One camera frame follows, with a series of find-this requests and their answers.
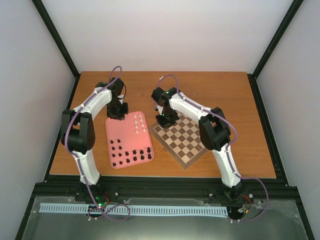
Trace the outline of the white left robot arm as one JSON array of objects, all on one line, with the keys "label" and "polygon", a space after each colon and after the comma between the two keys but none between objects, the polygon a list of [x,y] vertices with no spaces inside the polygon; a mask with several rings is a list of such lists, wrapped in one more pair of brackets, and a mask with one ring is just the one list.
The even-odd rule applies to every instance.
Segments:
[{"label": "white left robot arm", "polygon": [[86,195],[92,201],[103,198],[104,188],[97,184],[100,173],[97,170],[93,146],[96,135],[94,119],[106,107],[106,115],[113,120],[124,120],[129,107],[122,94],[125,83],[113,77],[109,83],[99,82],[91,95],[74,109],[66,109],[61,115],[60,141],[76,162],[80,181],[90,185]]}]

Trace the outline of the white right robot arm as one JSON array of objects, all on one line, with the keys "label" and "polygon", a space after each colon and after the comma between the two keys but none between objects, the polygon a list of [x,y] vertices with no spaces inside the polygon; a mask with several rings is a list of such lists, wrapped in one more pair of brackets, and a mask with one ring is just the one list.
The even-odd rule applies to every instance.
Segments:
[{"label": "white right robot arm", "polygon": [[222,183],[233,188],[241,182],[231,151],[231,124],[220,108],[211,109],[200,105],[175,87],[167,91],[157,87],[151,98],[159,112],[156,121],[162,128],[173,126],[179,120],[178,113],[193,120],[198,125],[201,143],[216,159]]}]

